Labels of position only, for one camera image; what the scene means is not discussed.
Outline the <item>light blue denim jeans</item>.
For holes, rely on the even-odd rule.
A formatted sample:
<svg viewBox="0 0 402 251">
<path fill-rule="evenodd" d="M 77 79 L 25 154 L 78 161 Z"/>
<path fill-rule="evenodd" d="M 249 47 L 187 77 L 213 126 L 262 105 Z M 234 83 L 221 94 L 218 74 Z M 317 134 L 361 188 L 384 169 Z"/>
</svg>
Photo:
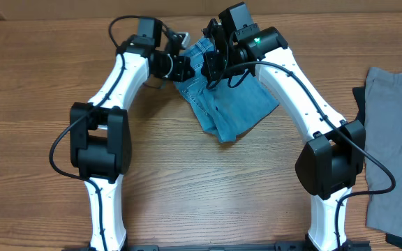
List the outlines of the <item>light blue denim jeans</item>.
<svg viewBox="0 0 402 251">
<path fill-rule="evenodd" d="M 190 46 L 183 55 L 191 58 L 195 77 L 174 85 L 191 105 L 204 132 L 215 135 L 220 143 L 234 142 L 274 111 L 279 101 L 251 75 L 236 88 L 228 87 L 223 79 L 212 90 L 206 89 L 207 78 L 201 73 L 203 54 L 213 49 L 206 38 Z"/>
</svg>

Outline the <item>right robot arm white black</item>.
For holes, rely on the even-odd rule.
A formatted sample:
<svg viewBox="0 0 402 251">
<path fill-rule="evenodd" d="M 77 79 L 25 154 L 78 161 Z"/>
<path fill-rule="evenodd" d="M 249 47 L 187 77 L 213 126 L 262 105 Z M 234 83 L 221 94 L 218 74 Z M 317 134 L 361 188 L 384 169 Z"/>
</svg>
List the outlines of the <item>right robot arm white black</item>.
<svg viewBox="0 0 402 251">
<path fill-rule="evenodd" d="M 222 79 L 252 75 L 281 103 L 302 136 L 295 163 L 311 195 L 311 226 L 304 241 L 282 241 L 275 250 L 370 250 L 369 242 L 345 234 L 344 197 L 362 172 L 365 129 L 348 122 L 316 91 L 298 66 L 287 40 L 273 26 L 260 29 L 241 2 L 226 8 L 202 30 L 214 44 L 204 56 L 208 89 Z"/>
</svg>

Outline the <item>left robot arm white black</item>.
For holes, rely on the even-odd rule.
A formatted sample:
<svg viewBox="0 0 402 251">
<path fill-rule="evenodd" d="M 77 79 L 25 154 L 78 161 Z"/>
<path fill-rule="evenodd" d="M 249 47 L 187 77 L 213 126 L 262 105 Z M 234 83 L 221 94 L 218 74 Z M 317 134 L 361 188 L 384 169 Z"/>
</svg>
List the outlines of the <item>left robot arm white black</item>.
<svg viewBox="0 0 402 251">
<path fill-rule="evenodd" d="M 183 82 L 195 71 L 180 51 L 188 33 L 175 32 L 153 17 L 137 17 L 137 33 L 116 45 L 115 63 L 104 85 L 86 103 L 70 109 L 70 161 L 89 194 L 89 250 L 125 250 L 121 191 L 132 158 L 128 110 L 150 76 Z"/>
</svg>

